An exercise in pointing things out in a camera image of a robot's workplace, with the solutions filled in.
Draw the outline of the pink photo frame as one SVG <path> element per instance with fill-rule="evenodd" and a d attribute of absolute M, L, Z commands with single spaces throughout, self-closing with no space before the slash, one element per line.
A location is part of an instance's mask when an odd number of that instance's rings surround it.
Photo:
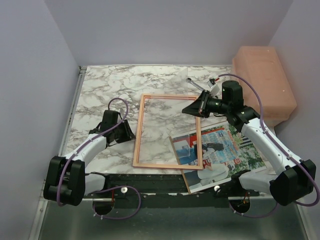
<path fill-rule="evenodd" d="M 202 170 L 203 169 L 202 138 L 201 138 L 202 135 L 201 135 L 201 121 L 199 117 L 195 118 L 195 132 L 197 137 L 197 150 L 198 150 L 197 165 L 139 163 L 142 127 L 143 127 L 144 110 L 145 110 L 145 100 L 152 99 L 152 98 L 161 99 L 161 100 L 195 101 L 198 98 L 198 96 L 183 95 L 183 94 L 155 94 L 155 93 L 143 93 L 141 95 L 132 166 L 135 168 L 150 168 L 150 169 Z"/>

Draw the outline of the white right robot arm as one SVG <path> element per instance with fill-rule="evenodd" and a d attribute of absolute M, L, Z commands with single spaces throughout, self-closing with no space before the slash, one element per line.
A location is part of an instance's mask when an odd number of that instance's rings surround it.
<path fill-rule="evenodd" d="M 261 112 L 244 104 L 242 86 L 234 80 L 222 83 L 222 98 L 217 99 L 207 90 L 182 113 L 208 118 L 217 113 L 226 117 L 228 123 L 247 137 L 267 158 L 276 175 L 242 170 L 231 178 L 230 191 L 241 196 L 247 190 L 272 195 L 274 200 L 286 206 L 316 191 L 316 165 L 312 160 L 302 160 L 286 147 L 265 125 Z"/>

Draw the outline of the printed photo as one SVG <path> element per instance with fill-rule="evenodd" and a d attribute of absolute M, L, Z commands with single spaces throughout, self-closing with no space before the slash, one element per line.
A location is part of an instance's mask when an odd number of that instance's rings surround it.
<path fill-rule="evenodd" d="M 267 168 L 252 141 L 227 121 L 203 127 L 201 143 L 203 168 L 181 170 L 190 194 L 224 184 L 240 171 Z"/>

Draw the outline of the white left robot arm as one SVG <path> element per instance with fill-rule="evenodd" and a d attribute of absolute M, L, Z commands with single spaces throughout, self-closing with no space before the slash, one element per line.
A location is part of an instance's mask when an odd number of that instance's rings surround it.
<path fill-rule="evenodd" d="M 88 133 L 87 139 L 72 152 L 54 156 L 48 166 L 43 197 L 60 205 L 77 206 L 85 195 L 95 192 L 104 198 L 111 185 L 102 173 L 86 172 L 89 163 L 106 148 L 134 140 L 127 119 L 115 110 L 105 110 L 102 121 Z"/>

